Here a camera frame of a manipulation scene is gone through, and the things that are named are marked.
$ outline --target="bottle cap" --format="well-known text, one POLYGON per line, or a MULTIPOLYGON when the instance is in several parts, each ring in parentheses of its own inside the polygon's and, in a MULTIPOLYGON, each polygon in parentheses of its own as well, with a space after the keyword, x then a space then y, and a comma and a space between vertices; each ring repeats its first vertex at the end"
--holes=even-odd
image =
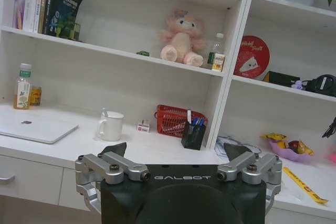
POLYGON ((24 70, 31 70, 32 66, 30 64, 21 63, 20 68, 24 70))
POLYGON ((216 35, 216 38, 223 39, 224 38, 224 34, 218 33, 216 35))

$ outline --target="book spine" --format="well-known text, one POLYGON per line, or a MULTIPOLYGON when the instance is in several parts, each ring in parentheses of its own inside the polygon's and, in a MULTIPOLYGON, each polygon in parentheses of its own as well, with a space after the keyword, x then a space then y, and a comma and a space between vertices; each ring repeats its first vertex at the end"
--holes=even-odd
POLYGON ((25 31, 29 31, 30 25, 30 9, 32 8, 32 0, 25 0, 25 9, 23 14, 23 24, 22 29, 25 31))
POLYGON ((41 12, 41 0, 36 0, 36 8, 35 8, 35 18, 34 18, 34 33, 38 32, 38 24, 41 12))
POLYGON ((29 32, 31 33, 34 31, 36 1, 37 0, 31 0, 31 8, 30 8, 30 15, 29 15, 29 32))
POLYGON ((50 6, 51 6, 52 1, 53 0, 48 0, 47 5, 46 5, 46 13, 45 13, 45 21, 44 21, 44 29, 43 29, 44 34, 48 34, 49 20, 50 20, 50 6))
POLYGON ((40 17, 39 17, 39 22, 38 22, 38 33, 39 34, 43 33, 44 17, 46 13, 46 4, 47 4, 47 0, 41 0, 40 17))
POLYGON ((15 0, 13 27, 16 29, 22 30, 23 28, 24 10, 25 10, 25 0, 15 0))

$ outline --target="white mug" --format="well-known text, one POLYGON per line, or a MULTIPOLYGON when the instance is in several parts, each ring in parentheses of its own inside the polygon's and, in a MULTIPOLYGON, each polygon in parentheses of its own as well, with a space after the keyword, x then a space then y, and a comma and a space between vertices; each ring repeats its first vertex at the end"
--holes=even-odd
POLYGON ((123 114, 107 111, 108 116, 101 115, 96 137, 105 141, 118 141, 121 138, 123 114))

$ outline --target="yellow tape measure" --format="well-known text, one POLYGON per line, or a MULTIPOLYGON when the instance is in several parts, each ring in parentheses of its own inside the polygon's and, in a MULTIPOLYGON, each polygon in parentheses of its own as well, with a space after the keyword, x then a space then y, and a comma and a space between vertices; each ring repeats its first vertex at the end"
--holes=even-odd
POLYGON ((294 173, 291 172, 290 169, 287 167, 283 168, 283 171, 295 181, 296 184, 298 184, 299 187, 301 187, 310 197, 313 198, 314 201, 317 203, 325 204, 328 202, 326 199, 320 198, 312 189, 310 189, 309 186, 307 186, 302 180, 300 180, 294 173))

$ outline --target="silver laptop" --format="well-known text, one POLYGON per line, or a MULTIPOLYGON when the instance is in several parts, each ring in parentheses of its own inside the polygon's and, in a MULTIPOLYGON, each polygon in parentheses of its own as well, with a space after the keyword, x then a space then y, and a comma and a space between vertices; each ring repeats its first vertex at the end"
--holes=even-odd
POLYGON ((53 144, 78 124, 33 115, 29 111, 0 110, 0 135, 53 144))

